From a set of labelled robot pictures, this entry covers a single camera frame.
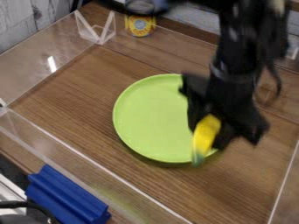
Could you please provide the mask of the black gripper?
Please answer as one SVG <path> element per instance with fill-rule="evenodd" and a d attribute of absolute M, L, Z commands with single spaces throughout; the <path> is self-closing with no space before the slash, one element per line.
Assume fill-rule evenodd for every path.
<path fill-rule="evenodd" d="M 221 130 L 213 147 L 218 150 L 225 150 L 238 137 L 258 145 L 270 129 L 270 123 L 254 103 L 255 80 L 255 72 L 230 73 L 214 65 L 210 66 L 209 78 L 197 73 L 182 74 L 179 92 L 189 102 L 190 130 L 195 131 L 205 116 L 217 116 Z"/>

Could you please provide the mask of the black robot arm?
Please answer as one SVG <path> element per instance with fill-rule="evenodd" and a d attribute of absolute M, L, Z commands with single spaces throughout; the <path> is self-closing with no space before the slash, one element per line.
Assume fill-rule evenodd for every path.
<path fill-rule="evenodd" d="M 243 137 L 257 144 L 270 123 L 254 102 L 265 70 L 282 92 L 275 62 L 289 47 L 290 0 L 193 0 L 219 14 L 219 45 L 210 63 L 210 77 L 182 75 L 181 94 L 187 98 L 189 126 L 197 127 L 206 115 L 221 120 L 213 147 L 223 150 Z"/>

